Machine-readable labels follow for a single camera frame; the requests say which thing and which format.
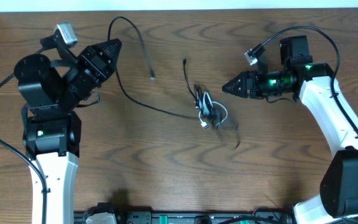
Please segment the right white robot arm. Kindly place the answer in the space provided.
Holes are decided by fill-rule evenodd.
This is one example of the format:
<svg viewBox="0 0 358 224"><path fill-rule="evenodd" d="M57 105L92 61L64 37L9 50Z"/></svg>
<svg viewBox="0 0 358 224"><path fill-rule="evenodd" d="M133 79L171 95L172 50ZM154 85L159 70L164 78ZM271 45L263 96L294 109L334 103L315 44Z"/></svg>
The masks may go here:
<svg viewBox="0 0 358 224"><path fill-rule="evenodd" d="M306 36L280 41L283 69L269 72L256 46L245 57L254 71L241 72L223 85L225 93L241 98L269 99L292 93L311 112L326 138L333 159L319 194L293 207L296 223L336 223L358 217L358 117L339 89L327 63L314 63Z"/></svg>

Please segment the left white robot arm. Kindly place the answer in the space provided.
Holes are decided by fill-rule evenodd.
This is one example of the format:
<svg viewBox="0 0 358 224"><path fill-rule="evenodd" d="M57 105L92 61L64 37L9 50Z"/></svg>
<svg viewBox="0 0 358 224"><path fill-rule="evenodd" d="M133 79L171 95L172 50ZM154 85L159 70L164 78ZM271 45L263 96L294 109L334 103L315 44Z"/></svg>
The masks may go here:
<svg viewBox="0 0 358 224"><path fill-rule="evenodd" d="M41 176L32 174L33 223L74 223L74 184L80 156L81 119L77 108L88 106L116 71L119 39L87 46L74 59L50 60L43 54L21 59L14 68L20 94L32 116L25 121L26 155Z"/></svg>

